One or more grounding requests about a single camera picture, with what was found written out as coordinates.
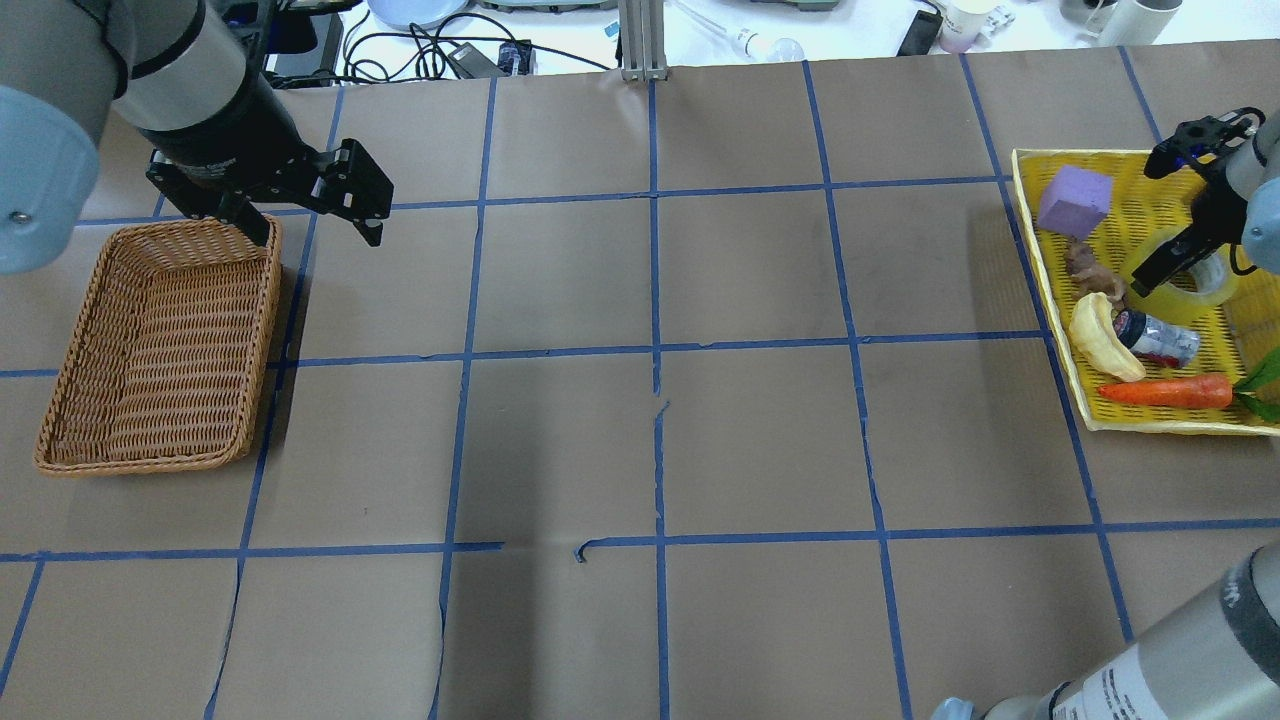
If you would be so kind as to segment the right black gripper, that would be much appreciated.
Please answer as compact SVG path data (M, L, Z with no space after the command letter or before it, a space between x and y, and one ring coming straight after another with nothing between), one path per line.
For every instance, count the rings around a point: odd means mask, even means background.
M1263 113L1238 108L1178 124L1146 159L1144 176L1160 181L1184 168L1204 187L1190 200L1190 228L1157 231L1132 270L1132 290L1148 297L1175 274L1210 258L1221 243L1240 243L1248 204L1263 182L1260 141Z

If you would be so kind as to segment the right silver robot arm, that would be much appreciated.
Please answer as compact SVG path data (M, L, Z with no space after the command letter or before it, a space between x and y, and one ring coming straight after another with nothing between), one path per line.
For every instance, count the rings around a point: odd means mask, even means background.
M1137 154L1016 150L1036 291L1091 430L1277 433L1277 115L1183 122ZM988 719L1275 719L1277 546L1124 651Z

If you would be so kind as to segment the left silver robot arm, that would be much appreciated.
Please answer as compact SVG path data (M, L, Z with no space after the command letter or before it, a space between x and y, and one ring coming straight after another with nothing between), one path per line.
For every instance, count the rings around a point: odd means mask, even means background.
M348 220L381 242L394 186L366 147L306 143L261 67L206 1L5 1L1 264L58 259L99 178L116 113L154 149L147 174L183 217L268 240L262 202Z

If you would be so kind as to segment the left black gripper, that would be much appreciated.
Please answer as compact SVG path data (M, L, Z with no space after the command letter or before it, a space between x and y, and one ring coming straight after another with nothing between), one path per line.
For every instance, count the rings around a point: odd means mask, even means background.
M396 186L357 140L317 152L303 147L264 174L224 170L200 179L157 150L146 170L160 195L188 219L212 219L237 228L253 246L266 247L271 222L260 202L289 204L349 222L370 247L380 247Z

